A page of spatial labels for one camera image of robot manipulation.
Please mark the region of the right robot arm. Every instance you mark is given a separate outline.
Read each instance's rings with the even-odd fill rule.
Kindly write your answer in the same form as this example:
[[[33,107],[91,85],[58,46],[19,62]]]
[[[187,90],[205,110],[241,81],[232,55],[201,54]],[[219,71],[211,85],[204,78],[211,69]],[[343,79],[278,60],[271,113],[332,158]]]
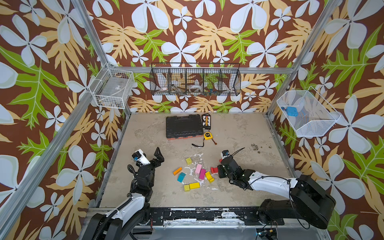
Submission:
[[[243,190],[264,191],[286,198],[266,199],[258,207],[257,216],[265,224],[278,219],[304,220],[325,230],[336,206],[336,200],[310,176],[283,178],[242,169],[232,155],[223,157],[218,165],[219,177]]]

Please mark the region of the red arch block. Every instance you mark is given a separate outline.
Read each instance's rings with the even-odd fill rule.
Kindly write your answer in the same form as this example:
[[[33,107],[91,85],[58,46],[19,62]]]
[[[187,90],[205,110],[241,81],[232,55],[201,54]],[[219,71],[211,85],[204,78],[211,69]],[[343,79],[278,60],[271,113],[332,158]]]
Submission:
[[[211,167],[211,173],[217,174],[219,172],[218,167]]]

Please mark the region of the yellow arch block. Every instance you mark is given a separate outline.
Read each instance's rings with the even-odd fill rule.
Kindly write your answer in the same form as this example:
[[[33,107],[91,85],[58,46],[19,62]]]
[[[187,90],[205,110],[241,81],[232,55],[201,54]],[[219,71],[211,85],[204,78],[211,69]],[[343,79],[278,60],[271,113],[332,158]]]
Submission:
[[[206,172],[205,173],[205,176],[207,178],[207,180],[212,183],[215,179],[212,177],[211,173],[210,172]]]

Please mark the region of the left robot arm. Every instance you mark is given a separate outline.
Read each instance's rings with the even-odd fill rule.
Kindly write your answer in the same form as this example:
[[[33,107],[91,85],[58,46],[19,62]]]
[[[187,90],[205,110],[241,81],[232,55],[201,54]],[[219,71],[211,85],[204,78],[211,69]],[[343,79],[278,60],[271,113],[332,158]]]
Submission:
[[[141,149],[132,154],[138,170],[127,166],[134,176],[127,199],[106,214],[95,214],[87,225],[84,240],[123,240],[133,235],[135,226],[148,223],[155,170],[165,161],[160,148],[156,148],[154,156],[149,161]]]

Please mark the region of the magenta block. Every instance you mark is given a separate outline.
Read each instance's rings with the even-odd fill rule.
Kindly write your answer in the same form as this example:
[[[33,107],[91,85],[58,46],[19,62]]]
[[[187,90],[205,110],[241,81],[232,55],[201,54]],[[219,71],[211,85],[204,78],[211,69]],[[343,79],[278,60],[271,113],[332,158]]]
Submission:
[[[206,176],[206,170],[205,169],[201,169],[200,173],[199,173],[199,179],[200,180],[204,180],[205,176]]]

